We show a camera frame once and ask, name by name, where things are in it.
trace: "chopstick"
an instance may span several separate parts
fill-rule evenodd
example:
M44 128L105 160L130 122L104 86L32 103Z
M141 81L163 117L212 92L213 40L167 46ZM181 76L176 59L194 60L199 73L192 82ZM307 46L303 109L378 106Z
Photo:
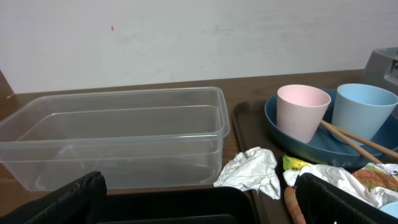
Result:
M349 131L346 131L346 130L344 130L344 129L341 129L341 128L337 127L337 126L334 126L334 125L332 125L332 126L333 126L335 129L337 129L337 131L343 133L345 136L350 137L350 138L352 138L352 139L355 139L355 140L357 140L357 141L359 141L359 142L361 142L361 143L363 143L363 144L365 144L365 145L368 145L368 146L370 146L370 147L372 147L372 148L374 148L374 149L377 149L378 151L381 151L382 153L385 153L385 154L387 154L387 155L389 155L389 156L394 157L395 159L398 159L398 152L394 152L394 151L391 150L391 149L388 149L388 148L386 148L386 147L384 147L384 146L381 146L381 145L379 145L379 144L377 144L377 143L374 143L374 142L372 142L372 141L369 141L369 140L367 140L367 139L364 139L364 138L362 138L362 137L359 137L359 136L357 136L357 135L355 135L355 134L353 134L353 133L351 133L351 132L349 132Z
M357 145L355 142L353 142L349 137L346 137L342 132L340 132L339 130L337 130L335 128L335 126L333 126L332 124L327 123L324 120L321 120L321 124L327 129L329 130L331 133L337 135L339 138L341 138L345 143L347 143L347 145L351 146L352 148L354 148L355 150L357 150L362 156L364 156L365 158L369 159L371 162L373 162L374 164L382 164L382 162L378 159L376 159L376 157L372 156L372 154L368 153L368 151L366 151L365 149L363 149L361 146Z

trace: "wooden table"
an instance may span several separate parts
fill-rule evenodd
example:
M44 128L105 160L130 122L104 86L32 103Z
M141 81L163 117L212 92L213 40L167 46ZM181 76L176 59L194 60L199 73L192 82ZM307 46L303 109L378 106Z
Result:
M0 120L3 120L28 102L46 95L59 95L67 93L89 93L99 91L126 91L126 90L147 90L158 88L184 88L200 86L216 86L222 89L225 95L229 118L233 108L240 102L249 100L265 100L276 93L281 86L288 84L303 84L324 88L337 88L344 83L359 82L362 70L343 72L323 72L298 75L278 75L268 77L232 78L222 80L207 80L197 82L164 83L141 86L122 86L112 88L98 88L90 90L57 91L47 93L29 93L13 95L6 100L0 101ZM231 132L224 142L223 166L234 158L239 152L239 144L236 140L235 131L231 123ZM156 189L122 189L109 190L109 194L149 192L159 190L181 190L208 188L212 185L191 186L191 187L168 187ZM29 192L0 164L0 216L5 215L13 209L46 195L48 192Z

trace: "brown tray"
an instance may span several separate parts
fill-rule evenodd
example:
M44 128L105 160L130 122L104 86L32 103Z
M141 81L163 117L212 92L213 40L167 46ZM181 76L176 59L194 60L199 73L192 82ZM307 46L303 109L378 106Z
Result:
M233 124L241 151L260 146L270 149L278 162L276 174L281 186L281 198L274 200L262 192L252 190L257 214L262 224L292 223L285 208L282 158L285 154L281 147L271 138L264 114L264 100L248 101L238 104L233 110Z

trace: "orange food item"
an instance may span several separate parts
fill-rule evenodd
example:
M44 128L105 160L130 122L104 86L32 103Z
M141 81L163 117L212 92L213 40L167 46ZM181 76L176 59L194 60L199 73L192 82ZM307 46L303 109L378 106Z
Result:
M294 224L307 224L296 199L296 190L292 187L286 187L285 189L285 203Z

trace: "plastic container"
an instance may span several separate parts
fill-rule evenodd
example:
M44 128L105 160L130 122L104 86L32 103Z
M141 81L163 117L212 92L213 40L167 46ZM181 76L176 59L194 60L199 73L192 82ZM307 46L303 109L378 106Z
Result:
M45 96L0 122L0 161L27 190L94 170L109 189L212 184L228 133L215 87Z

